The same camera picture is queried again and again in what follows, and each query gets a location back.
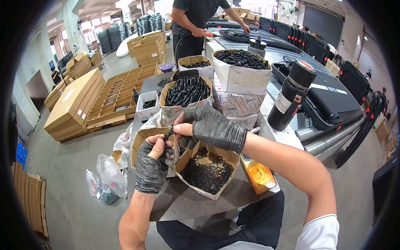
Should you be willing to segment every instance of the hand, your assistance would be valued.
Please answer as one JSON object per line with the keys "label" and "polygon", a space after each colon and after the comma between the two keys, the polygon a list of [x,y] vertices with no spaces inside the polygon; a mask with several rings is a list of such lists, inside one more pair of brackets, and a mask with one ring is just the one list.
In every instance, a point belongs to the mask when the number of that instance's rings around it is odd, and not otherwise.
{"label": "hand", "polygon": [[176,140],[182,138],[181,148],[192,149],[202,140],[209,145],[233,150],[238,154],[243,149],[247,135],[247,129],[230,122],[208,105],[185,109],[174,122],[174,132],[177,133]]}
{"label": "hand", "polygon": [[194,32],[192,32],[192,35],[194,37],[206,37],[206,34],[204,34],[206,30],[200,29],[200,28],[196,28],[196,30]]}
{"label": "hand", "polygon": [[[167,178],[168,170],[161,169],[160,156],[164,152],[164,135],[158,134],[148,137],[138,150],[136,157],[136,190],[141,193],[158,194]],[[166,141],[172,148],[172,142]],[[168,166],[173,165],[173,160],[165,159]]]}
{"label": "hand", "polygon": [[250,33],[250,28],[249,28],[249,26],[247,26],[246,24],[242,24],[242,29],[244,30],[244,32],[246,33],[246,34],[249,34]]}

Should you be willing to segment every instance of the orange label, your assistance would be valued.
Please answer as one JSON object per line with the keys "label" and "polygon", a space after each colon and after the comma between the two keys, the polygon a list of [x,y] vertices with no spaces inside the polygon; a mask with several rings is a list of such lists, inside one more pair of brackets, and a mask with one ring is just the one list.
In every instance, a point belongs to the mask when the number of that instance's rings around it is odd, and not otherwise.
{"label": "orange label", "polygon": [[260,185],[271,179],[271,175],[268,173],[266,167],[264,167],[264,165],[261,165],[260,163],[250,168],[248,172],[251,175],[252,179]]}

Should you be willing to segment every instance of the black thermos bottle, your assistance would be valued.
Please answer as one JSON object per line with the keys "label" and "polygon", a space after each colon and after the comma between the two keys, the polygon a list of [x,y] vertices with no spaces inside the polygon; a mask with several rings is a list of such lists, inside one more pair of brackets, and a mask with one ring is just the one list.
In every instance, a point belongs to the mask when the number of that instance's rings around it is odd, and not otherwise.
{"label": "black thermos bottle", "polygon": [[280,93],[268,115],[268,123],[277,131],[283,131],[308,94],[308,88],[316,76],[315,69],[304,61],[296,59]]}

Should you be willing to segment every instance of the orange bottle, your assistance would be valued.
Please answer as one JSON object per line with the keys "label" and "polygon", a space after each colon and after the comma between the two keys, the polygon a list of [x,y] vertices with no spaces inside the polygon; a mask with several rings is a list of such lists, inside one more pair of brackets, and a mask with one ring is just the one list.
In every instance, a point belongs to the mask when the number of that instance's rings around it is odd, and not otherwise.
{"label": "orange bottle", "polygon": [[276,180],[269,168],[245,154],[240,154],[240,161],[256,194],[263,194],[276,186]]}

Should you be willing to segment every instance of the metal roller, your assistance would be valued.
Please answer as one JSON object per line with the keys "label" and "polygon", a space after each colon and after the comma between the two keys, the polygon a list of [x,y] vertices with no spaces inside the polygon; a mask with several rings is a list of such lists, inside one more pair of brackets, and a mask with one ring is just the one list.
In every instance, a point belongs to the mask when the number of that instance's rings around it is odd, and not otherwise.
{"label": "metal roller", "polygon": [[313,156],[317,156],[324,152],[325,150],[329,149],[333,145],[337,144],[344,138],[346,138],[349,134],[356,132],[357,129],[361,126],[364,119],[360,119],[356,121],[354,124],[334,133],[324,138],[321,138],[315,142],[307,144],[304,146],[304,150]]}
{"label": "metal roller", "polygon": [[309,139],[315,138],[315,137],[325,133],[325,131],[319,130],[316,127],[312,126],[312,127],[296,130],[294,133],[296,134],[297,138],[299,138],[299,140],[301,142],[305,142]]}

